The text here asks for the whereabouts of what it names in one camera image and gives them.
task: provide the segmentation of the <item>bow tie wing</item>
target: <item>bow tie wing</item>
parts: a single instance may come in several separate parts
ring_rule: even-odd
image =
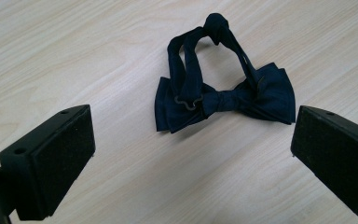
[[[296,121],[296,101],[293,87],[284,69],[270,63],[257,70],[254,103],[244,111],[249,117],[291,124]]]
[[[214,88],[203,84],[202,91],[205,93],[215,92]],[[158,85],[155,101],[155,117],[157,131],[176,133],[186,126],[198,123],[207,119],[200,106],[194,110],[188,110],[184,105],[177,104],[174,100],[171,82],[168,78],[162,77]]]

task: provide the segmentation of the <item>light wood surface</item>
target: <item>light wood surface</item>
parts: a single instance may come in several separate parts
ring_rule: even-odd
[[[95,156],[42,223],[358,223],[292,157],[295,125],[226,112],[156,132],[167,45],[212,12],[256,67],[286,69],[297,111],[358,123],[358,1],[0,1],[0,151],[91,105]],[[204,38],[197,53],[206,83],[243,81],[230,50]]]

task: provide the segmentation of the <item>black bow tie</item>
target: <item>black bow tie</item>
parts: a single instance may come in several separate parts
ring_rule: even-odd
[[[240,59],[246,79],[234,90],[216,91],[203,83],[195,47],[205,36],[215,45],[222,43],[233,50]],[[186,68],[179,55],[182,46]],[[295,94],[284,69],[269,63],[255,70],[220,14],[209,15],[203,27],[175,37],[168,46],[168,61],[171,79],[160,79],[155,102],[158,132],[175,133],[214,112],[230,110],[254,119],[285,124],[296,121]]]

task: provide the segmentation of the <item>table surface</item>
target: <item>table surface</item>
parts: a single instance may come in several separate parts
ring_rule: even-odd
[[[296,112],[358,123],[358,1],[0,1],[0,151],[67,107],[92,111],[95,156],[43,223],[358,223],[292,157],[295,125],[224,112],[156,132],[168,43],[212,12],[255,67],[285,68]],[[197,54],[217,90],[244,80],[222,45]]]

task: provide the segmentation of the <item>navy bow tie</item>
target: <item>navy bow tie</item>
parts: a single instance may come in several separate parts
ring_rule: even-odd
[[[209,36],[215,45],[233,50],[246,79],[232,91],[216,91],[203,83],[195,53],[198,41]],[[183,46],[186,68],[179,55]],[[207,119],[214,112],[237,110],[254,118],[291,124],[296,121],[296,102],[284,69],[269,63],[257,70],[220,14],[208,16],[203,27],[175,37],[168,46],[170,77],[161,77],[155,101],[157,131],[178,132]]]

